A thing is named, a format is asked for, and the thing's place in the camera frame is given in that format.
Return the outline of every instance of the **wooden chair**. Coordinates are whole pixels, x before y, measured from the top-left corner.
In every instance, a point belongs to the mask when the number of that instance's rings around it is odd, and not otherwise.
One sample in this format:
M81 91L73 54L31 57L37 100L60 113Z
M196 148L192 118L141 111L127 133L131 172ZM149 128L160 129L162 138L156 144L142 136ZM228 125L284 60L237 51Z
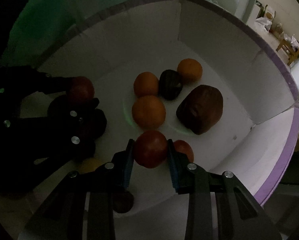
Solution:
M299 49L295 52L291 45L285 40L282 39L281 43L278 45L276 51L283 49L285 53L288 55L288 63L289 66L294 60L296 60L299 56Z

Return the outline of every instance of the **orange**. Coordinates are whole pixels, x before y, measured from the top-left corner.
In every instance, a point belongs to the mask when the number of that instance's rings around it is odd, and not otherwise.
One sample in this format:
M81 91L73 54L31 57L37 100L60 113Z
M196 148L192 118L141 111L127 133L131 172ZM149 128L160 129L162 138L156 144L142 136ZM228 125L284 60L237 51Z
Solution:
M203 68L197 60L186 58L178 64L177 72L182 76L184 83L191 83L201 79Z
M157 129L166 117L165 106L156 96L138 98L132 107L134 121L143 129Z
M134 93L137 97L157 96L158 78L151 72L143 72L134 81Z

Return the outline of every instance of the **tomato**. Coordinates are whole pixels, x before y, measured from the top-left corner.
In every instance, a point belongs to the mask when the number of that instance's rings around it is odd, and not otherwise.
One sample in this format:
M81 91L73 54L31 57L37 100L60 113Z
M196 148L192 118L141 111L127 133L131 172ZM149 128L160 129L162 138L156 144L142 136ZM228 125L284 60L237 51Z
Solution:
M75 77L66 94L70 103L83 104L93 99L94 87L87 77Z
M154 130L142 133L133 146L134 160L141 166L152 169L167 158L167 140Z
M192 147L183 140L174 142L174 147L177 152L185 153L190 163L194 162L194 153Z

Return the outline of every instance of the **purple rim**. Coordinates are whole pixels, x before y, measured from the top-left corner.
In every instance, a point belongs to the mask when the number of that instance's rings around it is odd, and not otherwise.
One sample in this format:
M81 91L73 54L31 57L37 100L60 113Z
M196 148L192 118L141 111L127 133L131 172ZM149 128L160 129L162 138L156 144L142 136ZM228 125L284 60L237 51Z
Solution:
M287 137L286 144L283 148L281 155L279 156L274 168L270 175L267 177L263 185L254 195L254 198L258 203L264 205L265 202L272 195L276 189L279 181L282 179L288 164L291 160L292 153L294 152L295 143L297 141L299 132L299 108L294 107L293 121L291 124L291 130Z
M115 14L118 14L122 11L128 10L130 8L144 5L148 3L153 2L159 2L159 1L166 1L166 0L128 0L124 3L120 3L118 5L114 5L110 8L107 8L103 11L100 11L96 13L95 15L91 16L90 18L86 19L86 21L81 24L77 25L76 27L70 29L67 31L67 33L58 41L56 41L53 45L51 45L38 59L36 66L40 66L46 59L48 59L55 51L57 51L61 46L63 46L65 43L67 43L69 40L71 40L76 35L82 33L84 30L89 28L90 26L105 20L106 18L113 16ZM231 13L225 11L223 8L210 3L206 0L187 0L190 2L193 2L195 4L198 4L200 6L205 7L206 9L209 9L213 11L214 13L220 15L221 17L227 19L229 22L237 26L240 30L242 30L246 35L248 35L262 50L265 51L267 56L273 61L273 63L276 65L280 73L285 79L285 82L287 83L291 94L294 98L295 104L294 104L294 115L293 115L293 121L291 124L291 129L286 141L286 144L283 148L283 151L276 162L274 168L272 169L271 173L263 183L263 185L259 188L259 190L254 195L255 199L258 203L263 205L270 195L273 193L275 188L277 187L279 181L281 180L284 172L287 169L287 166L290 162L291 156L294 152L294 148L296 145L298 132L299 132L299 104L298 104L298 98L299 98L299 92L297 89L297 86L291 76L291 74L288 72L285 64L281 61L281 59L278 57L278 55L275 53L275 51L270 47L269 44L267 44L266 41L261 38L253 29L251 29L249 26L247 26L245 23L243 23L240 19L236 18Z

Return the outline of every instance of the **metal screw head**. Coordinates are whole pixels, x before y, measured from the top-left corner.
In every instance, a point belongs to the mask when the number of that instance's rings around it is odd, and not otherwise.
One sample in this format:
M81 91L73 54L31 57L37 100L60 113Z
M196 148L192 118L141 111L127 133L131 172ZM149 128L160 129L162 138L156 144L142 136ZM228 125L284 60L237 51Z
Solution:
M105 168L108 169L108 170L114 168L114 163L106 163Z
M5 127L10 127L11 126L11 122L9 120L5 120L3 122L3 124L5 125Z
M76 116L77 116L77 112L75 112L75 111L70 111L70 115L73 116L73 117L76 117Z
M234 176L233 172L231 172L231 171L224 172L224 175L226 178L232 178Z
M70 171L67 176L69 176L70 178L75 178L77 176L77 171Z
M197 166L195 163L189 163L189 164L187 164L187 168L189 170L195 170L197 168Z
M74 143L74 144L79 144L80 143L80 139L77 136L73 136L71 138L71 140L72 140L72 143Z

